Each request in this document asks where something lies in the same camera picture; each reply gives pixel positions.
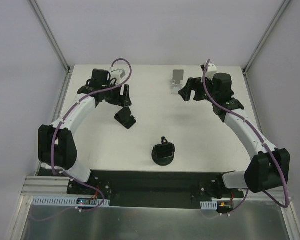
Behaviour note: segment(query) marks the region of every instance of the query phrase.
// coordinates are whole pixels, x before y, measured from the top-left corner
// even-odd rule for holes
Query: gray wall
[[[27,1],[0,1],[0,240],[35,171],[37,131],[49,123],[64,77]]]
[[[300,220],[300,0],[278,23],[248,82],[264,133],[291,153],[288,186]]]
[[[283,0],[38,0],[70,65],[247,63]]]

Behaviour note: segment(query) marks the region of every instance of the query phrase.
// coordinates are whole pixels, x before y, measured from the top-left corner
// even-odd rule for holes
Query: black knob
[[[152,150],[153,161],[160,166],[167,166],[175,158],[175,145],[163,136],[161,138],[161,144],[155,145]]]

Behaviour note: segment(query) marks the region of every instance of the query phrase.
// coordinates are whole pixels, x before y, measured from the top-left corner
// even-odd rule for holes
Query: wall
[[[38,0],[71,66],[249,60],[283,0]]]
[[[0,1],[0,240],[48,124],[65,72],[26,0]]]
[[[291,153],[288,186],[300,220],[300,0],[292,1],[247,77],[265,135]]]

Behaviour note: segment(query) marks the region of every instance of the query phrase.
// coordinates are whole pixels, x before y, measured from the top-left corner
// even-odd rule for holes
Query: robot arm
[[[245,123],[249,117],[244,110],[244,106],[233,97],[232,80],[229,74],[217,73],[217,68],[210,63],[205,78],[206,89],[212,98],[223,108],[232,111],[244,118],[228,113],[212,102],[213,111],[240,139],[247,150],[251,163],[246,171],[225,172],[206,188],[206,192],[214,198],[221,198],[222,193],[229,189],[249,189],[253,193],[259,193],[269,189],[282,186],[282,180],[273,160],[264,147],[267,144],[273,155],[277,159],[284,174],[285,181],[288,182],[290,154],[284,149],[278,149],[269,142],[262,133],[255,127],[263,143],[254,130]],[[199,78],[189,78],[185,87],[179,91],[184,101],[189,101],[191,92],[195,91],[195,101],[207,100],[211,102],[205,88],[203,80]]]
[[[54,143],[55,165],[62,168],[66,173],[69,173],[71,176],[83,183],[94,181],[92,171],[78,160],[78,152],[74,141],[74,135],[84,119],[102,101],[106,101],[112,105],[121,106],[124,109],[127,109],[128,106],[132,105],[129,96],[129,85],[124,85],[123,95],[121,95],[121,87],[89,95],[95,91],[105,90],[119,85],[125,75],[126,73],[124,70],[115,69],[114,67],[111,67],[110,71],[101,69],[94,69],[92,71],[91,79],[89,79],[86,82],[86,85],[81,87],[77,92],[72,104],[77,104],[76,107],[70,112],[65,120],[64,117],[60,117],[51,125],[42,125],[39,128],[38,157],[41,162],[48,165],[51,164],[53,134],[57,126],[60,122],[62,122]]]

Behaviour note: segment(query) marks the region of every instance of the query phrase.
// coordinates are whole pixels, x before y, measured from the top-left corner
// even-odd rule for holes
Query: white table
[[[76,65],[67,90],[62,114],[78,89],[91,78],[92,70],[109,65]],[[126,70],[126,65],[118,65]],[[93,170],[227,172],[246,170],[250,158],[237,136],[214,114],[208,101],[184,102],[172,95],[173,70],[183,69],[183,83],[202,77],[199,66],[133,65],[130,107],[136,124],[125,129],[115,119],[121,109],[102,102],[84,120],[74,140],[79,160]],[[251,101],[240,67],[218,67],[232,76],[232,89],[256,125]],[[156,165],[151,157],[154,145],[165,136],[175,144],[175,157],[168,166]]]

